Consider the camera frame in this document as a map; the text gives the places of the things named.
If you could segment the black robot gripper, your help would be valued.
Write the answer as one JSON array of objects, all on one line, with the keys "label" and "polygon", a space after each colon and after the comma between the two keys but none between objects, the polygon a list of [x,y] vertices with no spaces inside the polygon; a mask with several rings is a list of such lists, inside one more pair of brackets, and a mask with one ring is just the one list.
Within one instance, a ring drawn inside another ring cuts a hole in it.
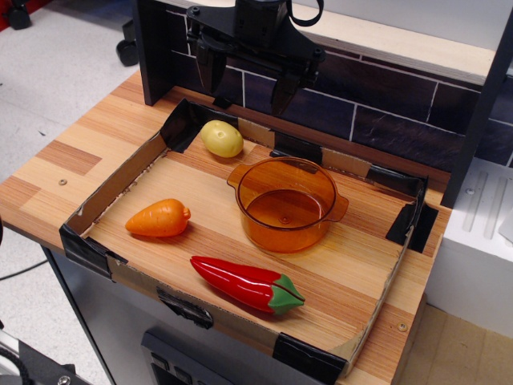
[{"label": "black robot gripper", "polygon": [[203,88],[214,93],[224,76],[227,58],[236,58],[276,72],[271,113],[281,115],[298,85],[309,87],[318,76],[325,51],[296,27],[320,21],[324,2],[317,3],[317,15],[300,19],[293,15],[290,1],[236,1],[231,7],[191,6],[188,43],[196,56]]}]

